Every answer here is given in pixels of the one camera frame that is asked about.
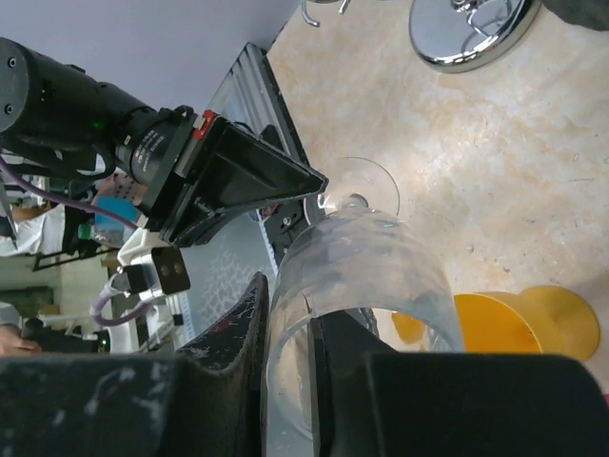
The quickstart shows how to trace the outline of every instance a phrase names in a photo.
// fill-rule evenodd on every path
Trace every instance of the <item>yellow cup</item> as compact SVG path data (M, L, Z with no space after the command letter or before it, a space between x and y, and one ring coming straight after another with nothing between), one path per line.
M599 346L597 316L566 288L462 293L455 304L468 352L548 352L583 362Z

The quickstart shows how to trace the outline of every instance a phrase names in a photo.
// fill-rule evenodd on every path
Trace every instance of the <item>clear plastic cup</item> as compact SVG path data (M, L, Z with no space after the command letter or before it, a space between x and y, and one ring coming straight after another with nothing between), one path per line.
M365 326L396 350L461 351L453 295L437 257L395 216L354 206L308 228L284 258L267 334L266 386L286 420L311 439L307 323L366 308ZM424 331L405 343L392 315Z

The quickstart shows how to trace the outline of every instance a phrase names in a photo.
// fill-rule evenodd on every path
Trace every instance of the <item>clear glass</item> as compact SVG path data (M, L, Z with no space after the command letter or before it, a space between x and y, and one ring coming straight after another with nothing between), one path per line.
M396 350L463 350L453 295L438 258L396 216L368 208L371 203L394 208L396 195L390 189L397 191L395 182L374 162L364 165L357 159L357 165L347 166L351 159L343 160L337 174L324 170L330 186L315 200L316 205L332 202L319 208L337 210L304 231L280 266L267 334L269 401L309 439L310 319L364 308L362 323ZM342 185L343 173L353 169L376 178ZM379 195L376 189L385 191ZM422 331L404 338L396 316L411 316Z

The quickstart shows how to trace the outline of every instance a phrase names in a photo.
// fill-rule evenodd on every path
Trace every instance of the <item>cable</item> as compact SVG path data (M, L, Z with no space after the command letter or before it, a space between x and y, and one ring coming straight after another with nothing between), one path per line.
M84 212L95 212L97 214L102 214L106 217L109 217L110 219L115 220L116 222L123 224L124 226L130 229L138 229L138 226L135 223L129 221L128 219L122 216L119 216L118 214L114 214L112 211L108 211L107 209L103 208L98 208L87 203L76 202L74 200L69 199L68 197L64 197L63 195L47 192L45 190L39 189L36 186L33 186L32 184L24 180L19 174L15 173L14 170L10 167L10 165L7 164L7 162L1 156L0 170L5 173L12 181L14 181L21 189L27 190L28 192L46 198L51 202L55 202L60 205L66 205L67 207L80 209Z
M88 313L93 318L93 321L95 321L96 324L99 324L102 327L116 327L124 324L125 322L130 321L131 319L137 319L147 311L150 305L152 305L152 302L140 302L134 309L132 309L124 316L117 317L114 319L107 319L102 316L102 311L104 310L104 307L110 301L110 299L116 295L120 295L121 293L123 293L118 288L114 288L112 286L112 282L117 276L118 274L114 274L109 279L109 281L104 285L104 288L88 309Z

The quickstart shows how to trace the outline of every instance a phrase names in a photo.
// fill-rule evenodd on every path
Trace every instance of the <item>beige countertop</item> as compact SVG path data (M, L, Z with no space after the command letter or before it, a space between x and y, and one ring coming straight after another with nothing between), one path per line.
M455 292L556 284L609 329L609 34L542 10L502 59L427 67L411 0L312 5L269 53L317 168L360 156L398 183L401 217L441 256ZM588 367L609 391L609 342Z

